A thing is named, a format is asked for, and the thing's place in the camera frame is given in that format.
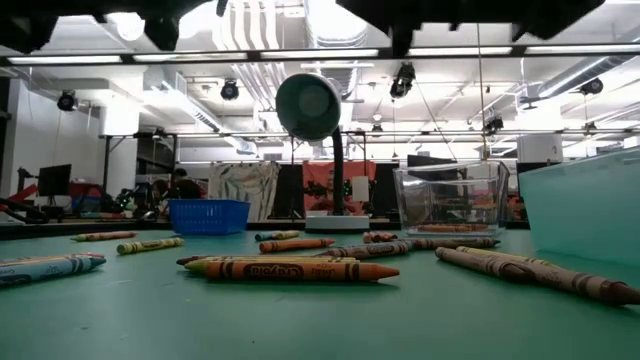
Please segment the black overhead light bar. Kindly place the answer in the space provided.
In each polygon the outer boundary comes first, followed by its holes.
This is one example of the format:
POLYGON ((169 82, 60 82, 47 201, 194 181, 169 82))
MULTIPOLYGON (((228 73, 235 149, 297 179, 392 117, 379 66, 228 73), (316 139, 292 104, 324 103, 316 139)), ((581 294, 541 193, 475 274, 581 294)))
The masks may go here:
MULTIPOLYGON (((640 44, 571 44, 571 45, 510 45, 460 46, 412 48, 407 60, 467 59, 467 58, 519 58, 519 57, 574 57, 574 56, 640 55, 640 44)), ((259 62, 306 62, 391 60, 389 48, 338 48, 302 50, 246 50, 200 51, 172 53, 113 53, 40 56, 0 56, 0 67, 70 67, 112 65, 160 64, 213 64, 259 62)))

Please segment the white cylinder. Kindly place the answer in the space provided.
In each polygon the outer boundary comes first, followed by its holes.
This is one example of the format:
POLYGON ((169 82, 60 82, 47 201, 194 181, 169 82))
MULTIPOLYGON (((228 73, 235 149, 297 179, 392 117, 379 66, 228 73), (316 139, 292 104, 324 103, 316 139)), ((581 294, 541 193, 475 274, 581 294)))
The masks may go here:
POLYGON ((520 163, 561 163, 564 160, 560 134, 531 134, 517 139, 520 163))

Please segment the black monitor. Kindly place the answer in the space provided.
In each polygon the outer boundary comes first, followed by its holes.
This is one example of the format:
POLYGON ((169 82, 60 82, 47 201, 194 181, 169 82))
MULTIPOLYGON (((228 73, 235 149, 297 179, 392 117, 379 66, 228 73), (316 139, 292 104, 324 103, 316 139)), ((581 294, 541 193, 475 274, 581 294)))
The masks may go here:
POLYGON ((39 170, 38 193, 40 196, 63 196, 69 193, 71 164, 44 167, 39 170))

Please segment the clear plastic container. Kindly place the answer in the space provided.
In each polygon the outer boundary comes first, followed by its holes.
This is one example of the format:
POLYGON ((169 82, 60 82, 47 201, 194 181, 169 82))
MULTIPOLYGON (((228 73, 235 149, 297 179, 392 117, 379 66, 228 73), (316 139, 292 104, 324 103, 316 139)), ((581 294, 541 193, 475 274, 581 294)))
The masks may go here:
POLYGON ((510 172, 500 161, 399 168, 394 184, 401 228, 413 236, 493 236, 506 227, 510 172), (418 232, 424 224, 486 224, 471 233, 418 232))

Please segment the white desk lamp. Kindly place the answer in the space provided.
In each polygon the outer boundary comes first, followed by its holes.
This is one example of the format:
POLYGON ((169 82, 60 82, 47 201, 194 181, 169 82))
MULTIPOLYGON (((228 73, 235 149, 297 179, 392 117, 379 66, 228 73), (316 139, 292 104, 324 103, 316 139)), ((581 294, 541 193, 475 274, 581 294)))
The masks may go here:
POLYGON ((316 142, 327 137, 333 143, 332 210, 324 216, 308 215, 307 233, 358 233, 370 228, 364 215, 348 215, 344 203, 344 153, 339 129, 341 97, 334 84, 316 74, 295 74, 284 80, 275 97, 276 113, 289 135, 316 142))

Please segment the white paper sign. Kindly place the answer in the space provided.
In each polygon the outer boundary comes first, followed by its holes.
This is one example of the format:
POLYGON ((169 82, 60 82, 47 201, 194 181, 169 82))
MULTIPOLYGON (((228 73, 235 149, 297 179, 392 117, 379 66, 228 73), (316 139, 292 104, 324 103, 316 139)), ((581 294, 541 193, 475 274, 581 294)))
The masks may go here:
POLYGON ((352 185, 352 201, 368 202, 369 201, 369 178, 367 176, 354 176, 351 178, 352 185))

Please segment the person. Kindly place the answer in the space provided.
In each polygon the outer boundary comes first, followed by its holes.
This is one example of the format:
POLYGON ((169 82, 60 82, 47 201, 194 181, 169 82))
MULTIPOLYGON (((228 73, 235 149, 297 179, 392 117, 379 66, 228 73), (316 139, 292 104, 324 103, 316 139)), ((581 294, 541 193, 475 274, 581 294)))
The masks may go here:
POLYGON ((188 176, 185 169, 176 168, 171 178, 169 197, 171 199, 201 199, 203 190, 188 176))

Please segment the teal plastic bin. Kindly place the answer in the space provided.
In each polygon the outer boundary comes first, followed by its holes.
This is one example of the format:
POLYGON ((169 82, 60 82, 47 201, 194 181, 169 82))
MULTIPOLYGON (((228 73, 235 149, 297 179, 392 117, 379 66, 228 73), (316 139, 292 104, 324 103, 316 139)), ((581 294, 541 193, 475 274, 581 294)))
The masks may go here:
POLYGON ((640 266, 640 147, 519 176, 537 249, 640 266))

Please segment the red hanging cloth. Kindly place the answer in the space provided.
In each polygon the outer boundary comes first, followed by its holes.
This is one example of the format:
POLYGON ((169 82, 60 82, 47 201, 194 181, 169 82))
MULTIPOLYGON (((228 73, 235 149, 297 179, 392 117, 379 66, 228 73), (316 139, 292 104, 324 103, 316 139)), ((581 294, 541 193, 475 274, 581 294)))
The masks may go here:
MULTIPOLYGON (((333 162, 304 162, 303 194, 304 209, 310 211, 334 210, 334 172, 333 162)), ((354 196, 354 187, 364 183, 367 177, 370 182, 375 179, 376 164, 372 161, 347 161, 343 164, 343 204, 346 215, 363 215, 367 200, 354 196)))

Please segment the red-brown crayon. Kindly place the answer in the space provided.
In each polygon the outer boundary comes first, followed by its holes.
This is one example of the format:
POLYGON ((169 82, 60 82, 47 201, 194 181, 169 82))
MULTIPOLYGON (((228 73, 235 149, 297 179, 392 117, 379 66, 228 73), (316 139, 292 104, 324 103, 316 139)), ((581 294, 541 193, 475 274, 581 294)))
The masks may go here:
POLYGON ((435 250, 438 247, 456 249, 464 246, 469 248, 494 248, 500 240, 493 238, 414 238, 406 239, 416 250, 435 250))
POLYGON ((502 260, 485 255, 474 255, 444 247, 438 247, 435 250, 435 255, 445 262, 508 281, 520 283, 535 281, 534 272, 528 266, 515 261, 502 260))
POLYGON ((605 277, 531 263, 517 267, 537 283, 598 300, 608 305, 640 305, 640 289, 605 277))

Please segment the blue plastic basket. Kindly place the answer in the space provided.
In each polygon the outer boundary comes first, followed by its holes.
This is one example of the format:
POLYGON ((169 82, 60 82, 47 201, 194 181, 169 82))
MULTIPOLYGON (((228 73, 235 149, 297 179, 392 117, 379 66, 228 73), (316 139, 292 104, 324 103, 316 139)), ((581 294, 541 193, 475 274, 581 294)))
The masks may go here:
POLYGON ((250 204, 226 199, 172 199, 169 219, 181 235, 229 235, 246 228, 250 204))

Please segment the patterned hanging cloth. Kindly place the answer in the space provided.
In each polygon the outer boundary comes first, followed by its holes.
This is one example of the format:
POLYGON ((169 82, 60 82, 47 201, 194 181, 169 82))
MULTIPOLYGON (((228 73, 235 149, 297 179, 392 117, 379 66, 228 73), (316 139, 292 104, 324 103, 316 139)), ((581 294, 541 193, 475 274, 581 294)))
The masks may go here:
POLYGON ((213 163, 208 197, 248 202, 248 221, 262 222, 272 213, 280 165, 277 163, 213 163))

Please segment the green table mat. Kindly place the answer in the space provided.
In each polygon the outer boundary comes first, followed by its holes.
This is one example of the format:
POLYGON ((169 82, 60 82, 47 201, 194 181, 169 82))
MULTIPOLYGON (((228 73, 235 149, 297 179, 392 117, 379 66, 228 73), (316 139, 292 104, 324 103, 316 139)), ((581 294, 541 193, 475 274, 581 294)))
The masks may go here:
POLYGON ((251 233, 119 256, 112 241, 0 242, 0 259, 97 252, 98 270, 0 289, 0 360, 640 360, 640 307, 440 261, 362 283, 209 282, 177 263, 253 254, 251 233))

